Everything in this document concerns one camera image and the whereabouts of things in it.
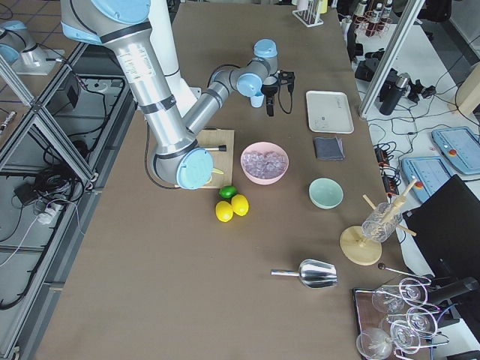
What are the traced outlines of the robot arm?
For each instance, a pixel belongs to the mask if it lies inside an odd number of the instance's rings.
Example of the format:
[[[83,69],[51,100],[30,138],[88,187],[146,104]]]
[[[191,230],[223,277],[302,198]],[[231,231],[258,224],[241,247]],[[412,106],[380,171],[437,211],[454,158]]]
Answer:
[[[278,71],[276,43],[258,40],[245,67],[219,70],[182,114],[164,73],[168,64],[174,74],[179,70],[165,1],[62,1],[61,25],[67,38],[113,51],[157,140],[150,167],[159,179],[188,190],[203,187],[214,169],[197,134],[232,92],[254,98]]]

